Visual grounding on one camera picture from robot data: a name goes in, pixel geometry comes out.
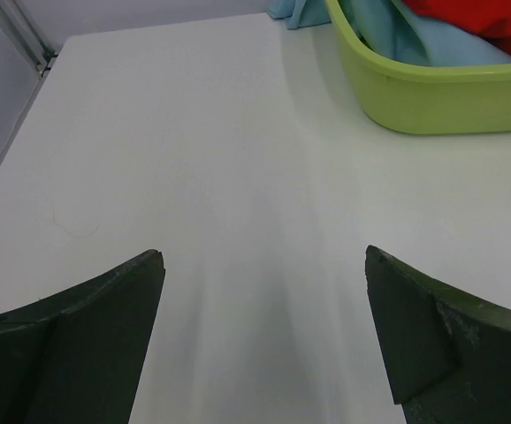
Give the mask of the red printed t shirt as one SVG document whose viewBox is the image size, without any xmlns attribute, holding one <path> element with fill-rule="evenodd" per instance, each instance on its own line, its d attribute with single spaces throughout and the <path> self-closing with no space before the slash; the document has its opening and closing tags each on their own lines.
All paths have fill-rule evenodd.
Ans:
<svg viewBox="0 0 511 424">
<path fill-rule="evenodd" d="M 407 1 L 419 16 L 444 21 L 511 56 L 511 0 Z"/>
</svg>

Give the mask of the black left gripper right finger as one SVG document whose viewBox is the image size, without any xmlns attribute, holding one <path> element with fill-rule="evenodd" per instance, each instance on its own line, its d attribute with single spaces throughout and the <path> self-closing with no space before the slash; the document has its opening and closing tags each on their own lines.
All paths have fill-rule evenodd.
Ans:
<svg viewBox="0 0 511 424">
<path fill-rule="evenodd" d="M 511 423 L 511 310 L 376 246 L 367 293 L 395 404 L 408 423 Z"/>
</svg>

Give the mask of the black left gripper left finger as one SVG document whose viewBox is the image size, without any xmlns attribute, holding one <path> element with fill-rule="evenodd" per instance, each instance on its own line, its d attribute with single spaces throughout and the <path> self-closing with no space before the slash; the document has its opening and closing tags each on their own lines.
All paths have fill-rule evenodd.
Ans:
<svg viewBox="0 0 511 424">
<path fill-rule="evenodd" d="M 0 314 L 0 423 L 127 423 L 164 285 L 148 250 Z"/>
</svg>

